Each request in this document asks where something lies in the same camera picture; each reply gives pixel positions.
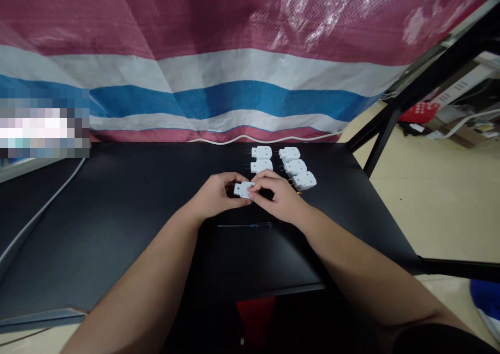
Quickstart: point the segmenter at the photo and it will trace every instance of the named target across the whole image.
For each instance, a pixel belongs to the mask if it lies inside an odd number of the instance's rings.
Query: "cardboard box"
[[[458,124],[460,120],[453,121],[446,125],[442,133],[447,134],[456,124]],[[453,134],[450,139],[454,140],[458,144],[462,145],[466,148],[474,148],[478,144],[487,141],[488,139],[494,140],[495,138],[486,138],[484,135],[474,131],[473,129],[463,125],[460,129]]]

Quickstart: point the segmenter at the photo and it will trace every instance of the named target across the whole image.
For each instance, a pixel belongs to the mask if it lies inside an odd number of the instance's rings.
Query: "table surface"
[[[419,258],[346,144],[286,144],[291,145],[318,181],[303,192],[307,202],[411,273],[420,273]],[[236,171],[252,177],[244,167],[252,146],[93,144],[91,157],[4,274],[0,319],[66,307],[91,310],[211,174]],[[273,151],[282,147],[271,145]],[[280,159],[271,161],[279,170]],[[16,192],[9,209],[0,211],[2,226],[8,223],[9,233],[20,230],[78,162],[63,160],[1,184],[3,196]],[[272,227],[218,226],[259,222]],[[252,204],[203,224],[184,301],[242,300],[320,289],[329,282],[301,232]]]

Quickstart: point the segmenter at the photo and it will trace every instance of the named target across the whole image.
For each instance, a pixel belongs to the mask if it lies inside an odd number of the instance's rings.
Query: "white plug adapter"
[[[247,189],[253,185],[255,185],[255,182],[248,182],[248,181],[243,181],[242,183],[234,184],[234,194],[239,195],[242,198],[250,199],[250,197],[248,196]]]
[[[285,147],[278,151],[281,161],[283,164],[288,163],[291,160],[296,160],[301,158],[301,153],[298,151],[297,147]]]
[[[311,172],[302,172],[293,176],[292,182],[297,191],[307,190],[316,186],[316,179]]]
[[[272,150],[269,146],[257,146],[252,147],[252,157],[257,160],[266,159],[269,160],[272,156]]]
[[[250,163],[250,172],[251,173],[260,173],[264,169],[272,170],[272,162],[271,160],[257,160]]]
[[[288,163],[285,163],[283,168],[286,174],[288,174],[288,177],[298,175],[302,172],[307,172],[306,164],[300,159],[291,160]]]

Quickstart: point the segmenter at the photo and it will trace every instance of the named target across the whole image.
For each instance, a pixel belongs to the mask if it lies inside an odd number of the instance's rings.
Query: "floor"
[[[350,139],[378,111],[377,103],[355,119],[341,141]],[[355,156],[363,166],[374,140]],[[395,129],[371,177],[418,255],[429,258],[500,262],[500,149],[467,150],[450,140],[404,138]],[[417,277],[479,337],[500,350],[469,293],[469,280],[445,275]],[[77,328],[0,335],[0,354],[55,354]]]

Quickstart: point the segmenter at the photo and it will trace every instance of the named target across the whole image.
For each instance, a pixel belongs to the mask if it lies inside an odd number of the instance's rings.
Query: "finger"
[[[273,172],[272,170],[270,169],[264,169],[263,171],[257,173],[253,178],[252,178],[252,182],[255,182],[258,178],[262,178],[262,177],[267,177],[267,178],[273,178],[273,179],[280,179],[280,178],[283,178],[281,177],[279,174],[277,174],[276,172]]]
[[[269,211],[272,208],[272,205],[275,205],[276,203],[270,201],[269,199],[264,198],[262,195],[259,193],[250,193],[248,195],[257,205],[261,206],[264,208],[266,211]]]
[[[245,198],[228,198],[227,202],[229,209],[244,207],[252,204],[252,201],[250,199],[245,199]]]
[[[242,176],[239,173],[236,172],[225,172],[219,174],[224,179],[225,183],[231,182],[231,181],[238,181],[238,182],[243,182],[243,181],[248,181],[248,178],[245,176]]]
[[[255,181],[255,185],[249,187],[247,190],[250,192],[256,192],[262,188],[268,188],[271,189],[273,192],[276,192],[279,184],[280,184],[279,180],[262,177],[259,178],[257,181]]]

